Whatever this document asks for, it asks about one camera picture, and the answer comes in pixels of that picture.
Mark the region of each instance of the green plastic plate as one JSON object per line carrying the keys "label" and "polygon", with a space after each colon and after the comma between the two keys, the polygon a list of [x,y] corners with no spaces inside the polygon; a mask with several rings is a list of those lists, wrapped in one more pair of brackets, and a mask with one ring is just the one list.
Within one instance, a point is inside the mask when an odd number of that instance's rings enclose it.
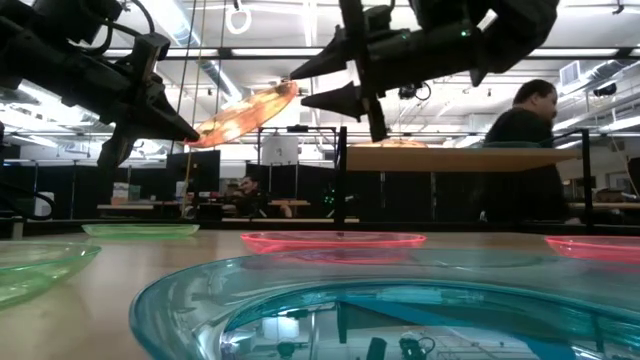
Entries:
{"label": "green plastic plate", "polygon": [[0,242],[0,309],[46,292],[82,270],[100,250],[82,243]]}
{"label": "green plastic plate", "polygon": [[82,225],[87,234],[100,238],[178,238],[193,235],[199,228],[190,224]]}

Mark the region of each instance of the ceiling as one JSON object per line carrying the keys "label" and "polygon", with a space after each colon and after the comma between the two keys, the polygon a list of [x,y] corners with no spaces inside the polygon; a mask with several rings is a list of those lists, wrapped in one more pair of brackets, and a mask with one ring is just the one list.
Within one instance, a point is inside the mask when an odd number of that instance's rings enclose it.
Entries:
{"label": "ceiling", "polygon": [[[180,36],[188,35],[190,19],[193,16],[195,26],[193,34],[202,47],[322,47],[333,37],[334,28],[341,24],[338,0],[245,0],[241,9],[250,13],[251,22],[246,31],[236,34],[232,27],[241,28],[246,20],[245,13],[231,15],[230,23],[225,21],[225,14],[234,13],[232,1],[180,1],[180,0],[141,0],[155,19],[156,30],[172,39],[174,47],[185,44]],[[385,4],[387,1],[364,0],[365,6]],[[623,3],[625,11],[613,15],[616,1],[609,0],[573,0],[562,1],[559,19],[548,38],[545,47],[636,47],[640,44],[637,32],[637,20],[640,19],[640,0]],[[119,22],[141,32],[147,32],[147,23],[139,9],[128,4],[129,11],[124,12]],[[392,28],[418,29],[416,20],[407,0],[397,0],[393,12]],[[104,31],[98,36],[95,44],[104,39]],[[133,39],[128,35],[114,36],[113,48],[131,48]],[[230,86],[243,94],[251,90],[269,87],[278,82],[305,60],[220,60],[218,67],[228,78]],[[482,132],[486,131],[495,120],[497,114],[509,108],[511,99],[520,85],[534,78],[542,78],[557,82],[559,69],[569,64],[568,60],[526,60],[516,65],[511,71],[501,75],[490,75],[483,84],[473,88],[466,74],[459,74],[429,82],[432,96],[428,101],[400,100],[397,90],[387,92],[382,99],[383,110],[388,126],[394,132],[435,133],[435,132]],[[227,99],[217,91],[216,81],[202,71],[195,61],[164,61],[157,65],[156,71],[167,85],[167,97],[174,108],[189,122],[198,124],[219,111],[220,105]],[[624,85],[619,86],[619,100],[622,95],[636,93],[635,70],[626,75]],[[343,71],[299,82],[301,88],[310,93],[317,93],[342,87],[354,80],[353,71]],[[3,122],[9,120],[9,132],[18,137],[10,138],[20,145],[33,144],[30,136],[39,136],[39,141],[51,141],[55,146],[72,146],[77,142],[87,142],[88,137],[72,136],[76,132],[92,133],[89,147],[99,149],[111,127],[95,124],[95,118],[87,117],[81,109],[70,109],[57,104],[55,95],[36,89],[32,84],[23,84],[23,90],[32,96],[46,101],[43,105],[6,104]],[[615,100],[591,99],[589,109],[594,106],[606,106]],[[367,133],[365,121],[357,123],[347,118],[326,111],[317,111],[312,116],[309,109],[294,103],[290,117],[279,124],[303,123],[319,126],[348,126],[349,132]],[[587,100],[584,92],[577,92],[563,99],[560,103],[561,118],[559,122],[579,116],[587,111]],[[27,108],[27,114],[18,114]],[[66,132],[64,136],[53,135]],[[434,144],[443,144],[447,138],[429,137]],[[365,141],[363,137],[353,137],[351,142]]]}

